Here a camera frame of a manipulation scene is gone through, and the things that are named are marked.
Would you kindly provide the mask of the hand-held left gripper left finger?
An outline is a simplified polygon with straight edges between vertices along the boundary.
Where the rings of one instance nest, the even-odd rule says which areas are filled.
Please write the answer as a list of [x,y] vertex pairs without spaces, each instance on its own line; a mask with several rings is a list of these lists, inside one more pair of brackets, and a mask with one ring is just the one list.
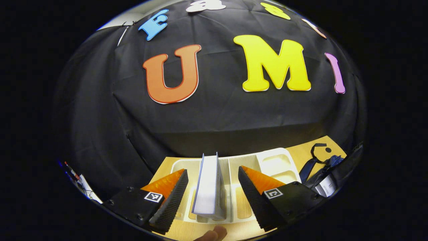
[[102,205],[140,228],[164,235],[170,229],[188,185],[179,169],[142,188],[127,187]]

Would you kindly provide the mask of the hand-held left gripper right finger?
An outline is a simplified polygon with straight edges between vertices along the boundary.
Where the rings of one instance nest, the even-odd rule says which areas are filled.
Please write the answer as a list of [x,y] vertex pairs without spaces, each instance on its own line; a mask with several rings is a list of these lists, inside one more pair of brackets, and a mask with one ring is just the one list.
[[239,167],[238,180],[265,231],[291,225],[325,202],[325,197],[298,181],[284,184],[246,166]]

